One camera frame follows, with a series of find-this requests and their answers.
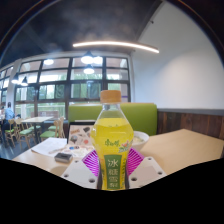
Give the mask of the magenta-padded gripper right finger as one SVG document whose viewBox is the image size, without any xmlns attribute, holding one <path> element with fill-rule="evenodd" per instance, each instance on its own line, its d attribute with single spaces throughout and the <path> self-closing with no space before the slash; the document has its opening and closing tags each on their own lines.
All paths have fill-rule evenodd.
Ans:
<svg viewBox="0 0 224 224">
<path fill-rule="evenodd" d="M 126 174 L 128 189 L 143 187 L 166 176 L 165 171 L 153 157 L 144 157 L 134 148 L 128 153 Z"/>
</svg>

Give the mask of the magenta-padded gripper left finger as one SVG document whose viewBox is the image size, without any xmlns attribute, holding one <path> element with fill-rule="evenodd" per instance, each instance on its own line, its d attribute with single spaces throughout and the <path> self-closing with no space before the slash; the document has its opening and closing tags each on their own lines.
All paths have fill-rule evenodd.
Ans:
<svg viewBox="0 0 224 224">
<path fill-rule="evenodd" d="M 95 150 L 82 159 L 75 159 L 61 177 L 84 188 L 96 189 L 100 174 L 100 164 Z"/>
</svg>

